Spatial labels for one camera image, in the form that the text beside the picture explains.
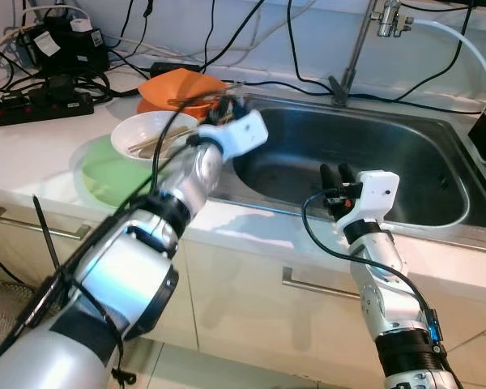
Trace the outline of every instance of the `cabinet handle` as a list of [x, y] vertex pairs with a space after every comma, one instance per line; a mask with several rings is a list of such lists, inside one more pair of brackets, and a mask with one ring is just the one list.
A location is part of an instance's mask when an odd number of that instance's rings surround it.
[[[32, 231], [42, 232], [41, 226], [39, 226], [38, 224], [32, 224], [21, 220], [14, 220], [7, 217], [2, 217], [2, 215], [6, 213], [6, 211], [7, 210], [4, 207], [0, 207], [0, 223], [13, 225], [15, 227], [21, 227], [22, 229], [30, 229]], [[68, 237], [69, 239], [82, 241], [83, 238], [87, 235], [88, 231], [90, 231], [91, 229], [92, 227], [90, 227], [89, 225], [81, 224], [75, 233], [72, 233], [70, 231], [63, 231], [61, 229], [49, 229], [49, 232], [56, 237]]]
[[291, 286], [292, 288], [298, 288], [303, 290], [309, 290], [310, 292], [329, 294], [331, 296], [352, 298], [354, 300], [360, 300], [360, 294], [347, 292], [345, 290], [327, 288], [326, 286], [320, 286], [310, 284], [308, 282], [297, 281], [292, 278], [292, 268], [283, 266], [283, 281], [281, 284], [285, 286]]

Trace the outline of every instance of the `power adapter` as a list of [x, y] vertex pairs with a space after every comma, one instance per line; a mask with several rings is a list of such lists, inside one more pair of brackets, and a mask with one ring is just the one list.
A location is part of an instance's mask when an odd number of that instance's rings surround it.
[[162, 75], [168, 71], [175, 71], [176, 69], [187, 69], [188, 71], [199, 72], [200, 65], [191, 65], [189, 63], [171, 63], [171, 62], [153, 62], [149, 69], [149, 75], [153, 78], [157, 75]]

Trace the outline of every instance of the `sink basin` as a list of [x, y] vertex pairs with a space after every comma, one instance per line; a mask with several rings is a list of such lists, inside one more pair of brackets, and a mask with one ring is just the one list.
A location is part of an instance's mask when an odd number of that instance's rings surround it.
[[[486, 249], [486, 187], [449, 123], [262, 96], [248, 104], [268, 140], [226, 164], [216, 198], [298, 214], [322, 188], [321, 164], [383, 169], [400, 176], [393, 232]], [[312, 214], [327, 217], [318, 204]]]

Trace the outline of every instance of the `orange plate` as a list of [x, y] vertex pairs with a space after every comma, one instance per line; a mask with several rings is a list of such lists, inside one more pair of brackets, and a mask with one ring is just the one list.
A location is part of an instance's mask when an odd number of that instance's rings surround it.
[[[186, 99], [199, 93], [226, 88], [223, 81], [209, 75], [202, 75], [187, 69], [176, 69], [149, 79], [139, 86], [140, 102], [137, 112], [148, 110], [176, 111], [177, 107], [168, 103], [169, 99]], [[184, 113], [195, 118], [204, 118], [210, 104], [186, 107]]]

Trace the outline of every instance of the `white bowl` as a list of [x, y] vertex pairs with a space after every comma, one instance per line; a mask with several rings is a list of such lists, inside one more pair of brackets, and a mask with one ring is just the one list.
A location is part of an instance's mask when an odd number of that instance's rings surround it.
[[[128, 147], [159, 135], [174, 114], [174, 111], [154, 111], [139, 113], [127, 118], [113, 129], [110, 136], [113, 148], [130, 160], [136, 160], [144, 166], [151, 166], [152, 159], [140, 158], [139, 152], [129, 152]], [[197, 119], [185, 113], [179, 113], [169, 129], [172, 130], [180, 126], [195, 128], [197, 125]], [[185, 140], [185, 136], [180, 137], [175, 144], [183, 144]]]

